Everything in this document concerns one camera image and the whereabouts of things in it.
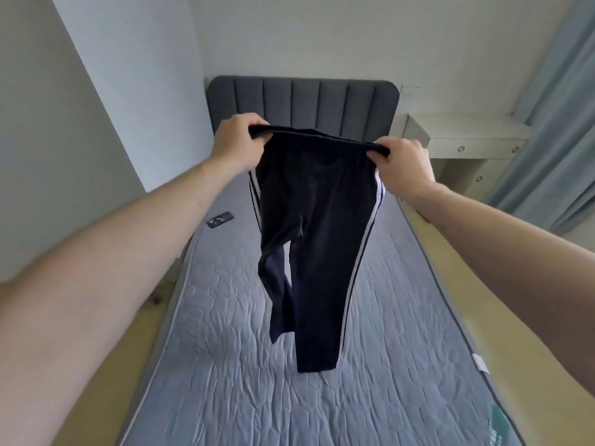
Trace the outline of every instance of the quilted mattress cover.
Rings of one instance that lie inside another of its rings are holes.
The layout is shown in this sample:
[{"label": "quilted mattress cover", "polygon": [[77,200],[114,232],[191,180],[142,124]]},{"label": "quilted mattress cover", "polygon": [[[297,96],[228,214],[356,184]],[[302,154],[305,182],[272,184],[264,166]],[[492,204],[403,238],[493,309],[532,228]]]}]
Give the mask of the quilted mattress cover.
[{"label": "quilted mattress cover", "polygon": [[208,217],[225,211],[235,219],[190,243],[120,445],[490,444],[496,393],[394,197],[364,252],[342,358],[320,374],[297,373],[293,334],[268,337],[247,175]]}]

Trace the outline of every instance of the white wall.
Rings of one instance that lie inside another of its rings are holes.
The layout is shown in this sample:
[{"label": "white wall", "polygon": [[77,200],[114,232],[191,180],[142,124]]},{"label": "white wall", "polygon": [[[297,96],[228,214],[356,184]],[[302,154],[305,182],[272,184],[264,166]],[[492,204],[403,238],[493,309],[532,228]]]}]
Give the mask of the white wall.
[{"label": "white wall", "polygon": [[576,225],[563,238],[595,252],[595,213]]},{"label": "white wall", "polygon": [[145,189],[208,157],[212,128],[188,0],[54,0]]},{"label": "white wall", "polygon": [[406,112],[507,114],[576,0],[192,0],[205,74],[381,78]]},{"label": "white wall", "polygon": [[144,190],[51,0],[0,0],[0,281]]}]

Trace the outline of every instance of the wooden floor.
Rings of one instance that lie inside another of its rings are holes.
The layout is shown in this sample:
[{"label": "wooden floor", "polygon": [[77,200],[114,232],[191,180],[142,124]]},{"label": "wooden floor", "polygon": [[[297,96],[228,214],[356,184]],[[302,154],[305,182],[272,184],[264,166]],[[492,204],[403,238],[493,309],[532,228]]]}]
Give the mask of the wooden floor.
[{"label": "wooden floor", "polygon": [[[431,225],[410,210],[406,213],[527,444],[595,444],[595,398],[481,284]],[[164,311],[164,304],[141,309],[73,408],[54,446],[114,445]]]}]

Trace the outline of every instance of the white desk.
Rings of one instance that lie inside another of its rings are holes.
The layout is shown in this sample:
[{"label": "white desk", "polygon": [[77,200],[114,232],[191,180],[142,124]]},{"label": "white desk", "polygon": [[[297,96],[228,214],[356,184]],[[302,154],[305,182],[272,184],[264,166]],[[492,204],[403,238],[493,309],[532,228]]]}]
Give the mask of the white desk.
[{"label": "white desk", "polygon": [[409,114],[403,137],[428,149],[436,180],[481,200],[530,135],[510,117]]}]

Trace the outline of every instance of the gray upholstered headboard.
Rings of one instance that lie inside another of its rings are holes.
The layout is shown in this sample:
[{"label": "gray upholstered headboard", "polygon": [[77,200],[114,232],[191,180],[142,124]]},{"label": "gray upholstered headboard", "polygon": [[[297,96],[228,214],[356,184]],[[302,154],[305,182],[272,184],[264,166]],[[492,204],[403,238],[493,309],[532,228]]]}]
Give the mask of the gray upholstered headboard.
[{"label": "gray upholstered headboard", "polygon": [[388,81],[220,76],[206,90],[213,130],[236,113],[373,142],[389,133],[399,91]]}]

